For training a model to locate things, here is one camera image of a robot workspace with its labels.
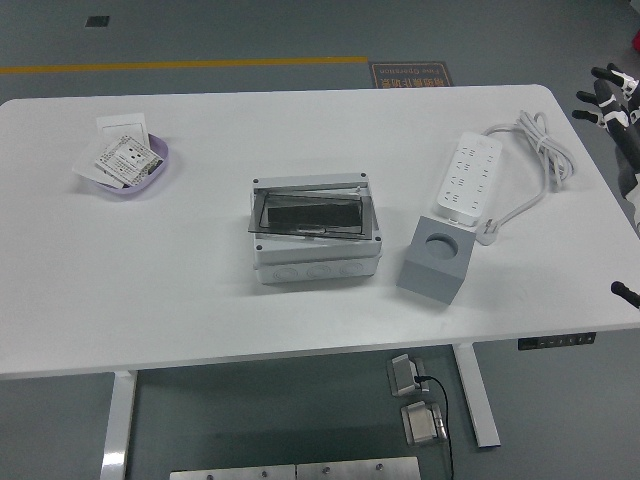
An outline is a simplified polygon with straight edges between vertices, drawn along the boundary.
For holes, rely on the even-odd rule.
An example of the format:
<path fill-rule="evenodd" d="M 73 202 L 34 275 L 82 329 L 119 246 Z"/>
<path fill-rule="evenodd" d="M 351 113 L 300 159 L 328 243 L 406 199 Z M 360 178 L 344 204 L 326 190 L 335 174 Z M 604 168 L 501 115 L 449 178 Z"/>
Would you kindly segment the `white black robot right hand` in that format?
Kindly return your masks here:
<path fill-rule="evenodd" d="M 576 97 L 596 111 L 573 110 L 572 117 L 607 131 L 616 145 L 618 188 L 633 206 L 633 225 L 639 231 L 639 80 L 615 64 L 593 67 L 594 92 L 578 91 Z"/>

